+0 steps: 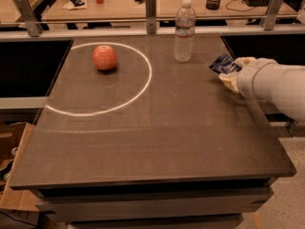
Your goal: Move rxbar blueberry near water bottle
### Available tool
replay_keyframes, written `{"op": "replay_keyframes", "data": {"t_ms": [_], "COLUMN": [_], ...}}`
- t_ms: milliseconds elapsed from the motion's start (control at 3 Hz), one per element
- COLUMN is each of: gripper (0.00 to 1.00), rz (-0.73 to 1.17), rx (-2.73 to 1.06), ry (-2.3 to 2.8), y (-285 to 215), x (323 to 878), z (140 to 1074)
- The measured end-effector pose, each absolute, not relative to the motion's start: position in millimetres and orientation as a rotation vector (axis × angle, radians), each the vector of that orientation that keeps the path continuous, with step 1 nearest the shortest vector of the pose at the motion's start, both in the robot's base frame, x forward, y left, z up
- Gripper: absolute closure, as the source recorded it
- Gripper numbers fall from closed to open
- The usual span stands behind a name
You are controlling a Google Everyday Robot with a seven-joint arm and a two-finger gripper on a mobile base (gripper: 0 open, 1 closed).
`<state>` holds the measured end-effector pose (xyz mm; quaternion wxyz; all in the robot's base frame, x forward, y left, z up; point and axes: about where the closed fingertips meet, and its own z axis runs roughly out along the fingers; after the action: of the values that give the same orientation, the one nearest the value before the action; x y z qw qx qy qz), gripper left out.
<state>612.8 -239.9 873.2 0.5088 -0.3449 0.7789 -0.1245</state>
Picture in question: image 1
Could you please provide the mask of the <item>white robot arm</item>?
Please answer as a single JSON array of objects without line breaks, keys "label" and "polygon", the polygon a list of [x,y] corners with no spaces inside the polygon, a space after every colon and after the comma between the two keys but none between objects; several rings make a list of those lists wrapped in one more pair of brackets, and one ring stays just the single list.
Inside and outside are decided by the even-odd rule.
[{"label": "white robot arm", "polygon": [[221,73],[222,83],[246,98],[272,103],[291,119],[305,121],[305,67],[273,59],[238,57],[238,72]]}]

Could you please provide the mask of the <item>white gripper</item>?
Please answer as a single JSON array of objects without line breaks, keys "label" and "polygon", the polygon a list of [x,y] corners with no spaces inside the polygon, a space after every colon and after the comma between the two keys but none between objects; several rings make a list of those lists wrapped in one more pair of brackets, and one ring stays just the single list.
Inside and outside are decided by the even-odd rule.
[{"label": "white gripper", "polygon": [[241,68],[238,73],[221,73],[218,76],[224,86],[246,98],[269,99],[277,62],[267,58],[237,57],[234,63]]}]

